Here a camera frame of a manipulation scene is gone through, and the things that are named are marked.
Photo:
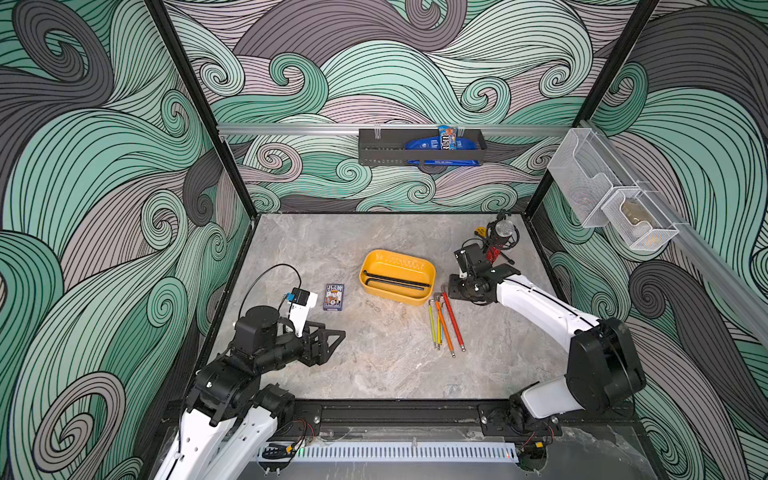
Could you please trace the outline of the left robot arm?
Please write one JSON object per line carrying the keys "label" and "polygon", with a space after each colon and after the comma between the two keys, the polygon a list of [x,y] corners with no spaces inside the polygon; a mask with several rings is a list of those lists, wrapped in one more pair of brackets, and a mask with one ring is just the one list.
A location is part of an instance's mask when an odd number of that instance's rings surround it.
{"label": "left robot arm", "polygon": [[262,385],[262,377],[292,362],[322,365],[345,337],[318,322],[296,327],[275,307],[249,309],[237,320],[228,349],[194,376],[156,478],[239,478],[268,440],[293,422],[294,395]]}

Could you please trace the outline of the black hex key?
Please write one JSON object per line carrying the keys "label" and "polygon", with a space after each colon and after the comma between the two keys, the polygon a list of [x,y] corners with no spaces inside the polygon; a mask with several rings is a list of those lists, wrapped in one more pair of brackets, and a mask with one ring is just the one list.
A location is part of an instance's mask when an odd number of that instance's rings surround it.
{"label": "black hex key", "polygon": [[407,289],[424,291],[431,287],[428,283],[417,282],[412,280],[405,280],[400,278],[394,278],[384,275],[372,274],[364,270],[363,275],[365,277],[364,283],[368,285],[371,282],[382,283],[391,286],[397,286]]}

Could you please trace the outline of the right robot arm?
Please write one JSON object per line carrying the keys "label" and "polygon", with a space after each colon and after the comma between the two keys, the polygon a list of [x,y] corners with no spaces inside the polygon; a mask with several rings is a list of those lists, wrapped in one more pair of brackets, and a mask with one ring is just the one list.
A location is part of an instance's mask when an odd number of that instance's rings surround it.
{"label": "right robot arm", "polygon": [[534,324],[567,354],[565,373],[509,399],[504,426],[520,436],[551,435],[549,420],[570,412],[602,415],[647,385],[630,329],[615,318],[583,312],[539,288],[508,265],[449,276],[448,296],[499,304]]}

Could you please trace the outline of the red hex key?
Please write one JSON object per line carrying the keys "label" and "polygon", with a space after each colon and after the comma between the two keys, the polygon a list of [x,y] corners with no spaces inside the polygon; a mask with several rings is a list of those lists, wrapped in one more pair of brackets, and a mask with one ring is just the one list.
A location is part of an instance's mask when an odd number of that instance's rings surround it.
{"label": "red hex key", "polygon": [[445,305],[445,307],[447,309],[447,312],[448,312],[448,315],[449,315],[449,319],[450,319],[452,328],[454,330],[456,339],[457,339],[458,344],[459,344],[459,348],[460,348],[460,350],[462,352],[466,352],[466,346],[465,346],[465,343],[464,343],[464,340],[463,340],[460,328],[458,326],[458,323],[457,323],[457,320],[456,320],[456,317],[455,317],[455,314],[454,314],[454,310],[453,310],[452,305],[450,303],[450,299],[449,299],[448,292],[447,292],[447,287],[444,288],[441,293],[442,293],[444,305]]}

